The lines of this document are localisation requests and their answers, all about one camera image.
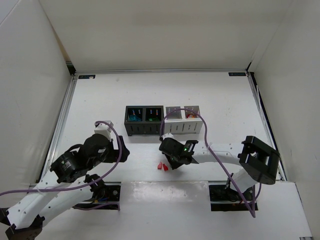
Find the red arched lego piece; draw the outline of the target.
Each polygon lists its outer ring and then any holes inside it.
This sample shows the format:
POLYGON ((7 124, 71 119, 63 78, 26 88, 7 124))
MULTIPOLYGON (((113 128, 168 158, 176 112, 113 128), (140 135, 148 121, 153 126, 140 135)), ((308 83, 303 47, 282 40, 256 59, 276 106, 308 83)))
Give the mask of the red arched lego piece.
POLYGON ((194 118, 196 118, 197 116, 196 115, 194 115, 194 114, 188 114, 187 115, 187 118, 188 119, 194 119, 194 118))

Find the cyan lego brick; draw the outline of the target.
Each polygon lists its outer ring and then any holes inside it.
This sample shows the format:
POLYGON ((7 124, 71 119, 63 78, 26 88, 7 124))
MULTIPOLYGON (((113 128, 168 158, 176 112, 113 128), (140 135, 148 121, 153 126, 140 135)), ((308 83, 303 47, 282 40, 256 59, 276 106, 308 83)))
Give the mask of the cyan lego brick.
POLYGON ((135 115, 135 114, 131 114, 128 116, 128 122, 141 122, 142 119, 138 116, 138 115, 135 115))

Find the green square lego brick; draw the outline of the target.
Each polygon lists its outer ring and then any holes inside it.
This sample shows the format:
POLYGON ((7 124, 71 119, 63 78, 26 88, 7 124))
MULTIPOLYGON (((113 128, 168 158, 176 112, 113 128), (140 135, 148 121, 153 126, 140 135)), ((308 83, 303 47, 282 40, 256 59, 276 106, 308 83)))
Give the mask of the green square lego brick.
POLYGON ((161 120, 158 117, 151 117, 147 119, 148 122, 160 122, 161 120))

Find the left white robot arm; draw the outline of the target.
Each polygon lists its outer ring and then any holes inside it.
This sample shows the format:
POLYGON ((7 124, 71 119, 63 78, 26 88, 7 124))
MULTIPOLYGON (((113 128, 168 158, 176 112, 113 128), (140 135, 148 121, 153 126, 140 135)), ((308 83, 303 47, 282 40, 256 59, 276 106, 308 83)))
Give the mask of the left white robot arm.
POLYGON ((106 133, 95 133, 84 143, 71 146, 50 166, 39 183, 18 203, 1 208, 0 222, 8 226, 9 240, 33 240, 61 213, 86 200, 108 199, 112 190, 102 177, 88 172, 101 163, 124 163, 130 151, 123 137, 118 148, 106 133))

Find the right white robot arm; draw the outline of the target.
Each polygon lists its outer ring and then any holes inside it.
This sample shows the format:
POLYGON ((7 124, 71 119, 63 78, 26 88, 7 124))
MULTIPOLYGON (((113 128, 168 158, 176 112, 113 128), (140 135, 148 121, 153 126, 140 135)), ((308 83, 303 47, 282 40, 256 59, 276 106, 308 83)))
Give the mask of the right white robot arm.
POLYGON ((183 165, 217 163, 232 164, 241 169, 231 175, 230 188, 244 193, 256 184, 276 183, 280 153, 255 136, 248 135, 241 143, 211 144, 198 140, 181 143, 170 133, 160 137, 159 150, 175 170, 183 165))

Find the red sloped lego piece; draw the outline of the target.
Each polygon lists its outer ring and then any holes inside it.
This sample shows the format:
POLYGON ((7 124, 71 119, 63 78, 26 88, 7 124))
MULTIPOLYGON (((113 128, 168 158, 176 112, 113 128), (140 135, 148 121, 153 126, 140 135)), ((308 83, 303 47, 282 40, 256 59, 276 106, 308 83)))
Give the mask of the red sloped lego piece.
POLYGON ((163 164, 162 167, 165 172, 169 170, 169 168, 165 164, 163 164))

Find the white double bin container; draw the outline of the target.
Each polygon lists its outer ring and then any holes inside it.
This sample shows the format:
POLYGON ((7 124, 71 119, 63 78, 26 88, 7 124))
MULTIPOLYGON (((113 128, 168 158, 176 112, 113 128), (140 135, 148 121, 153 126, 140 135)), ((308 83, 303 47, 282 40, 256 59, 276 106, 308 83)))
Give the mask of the white double bin container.
POLYGON ((173 135, 199 134, 203 126, 199 118, 200 107, 198 105, 189 106, 166 106, 167 118, 164 120, 164 133, 173 135), (187 115, 196 115, 196 118, 187 118, 187 115))

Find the black double bin container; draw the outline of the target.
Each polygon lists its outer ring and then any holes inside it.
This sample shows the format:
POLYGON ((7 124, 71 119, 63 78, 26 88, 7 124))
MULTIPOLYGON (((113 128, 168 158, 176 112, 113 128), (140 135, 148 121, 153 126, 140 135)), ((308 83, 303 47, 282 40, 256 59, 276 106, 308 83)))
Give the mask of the black double bin container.
POLYGON ((129 137, 140 135, 156 136, 160 134, 161 121, 164 118, 163 105, 127 105, 125 108, 124 127, 129 137), (138 115, 142 121, 128 121, 129 115, 138 115), (147 121, 158 117, 160 121, 147 121))

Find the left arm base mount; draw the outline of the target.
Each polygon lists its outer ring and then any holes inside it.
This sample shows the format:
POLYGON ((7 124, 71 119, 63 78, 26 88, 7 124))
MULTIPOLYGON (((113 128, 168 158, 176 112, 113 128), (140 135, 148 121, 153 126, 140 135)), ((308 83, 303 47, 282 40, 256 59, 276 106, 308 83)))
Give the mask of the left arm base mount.
POLYGON ((90 186, 91 198, 84 200, 73 209, 81 211, 117 210, 120 211, 120 182, 103 182, 102 180, 90 186))

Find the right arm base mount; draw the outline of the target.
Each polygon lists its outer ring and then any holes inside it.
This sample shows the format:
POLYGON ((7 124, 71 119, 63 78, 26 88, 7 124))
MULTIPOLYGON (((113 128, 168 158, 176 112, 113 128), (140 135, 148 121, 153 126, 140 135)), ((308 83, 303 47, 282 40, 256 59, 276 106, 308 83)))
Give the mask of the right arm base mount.
MULTIPOLYGON (((257 198, 261 191, 261 186, 256 193, 254 180, 238 180, 238 188, 248 203, 252 211, 258 210, 257 198)), ((239 192, 235 189, 229 178, 226 181, 209 181, 209 198, 212 212, 239 212, 248 211, 245 202, 239 192)))

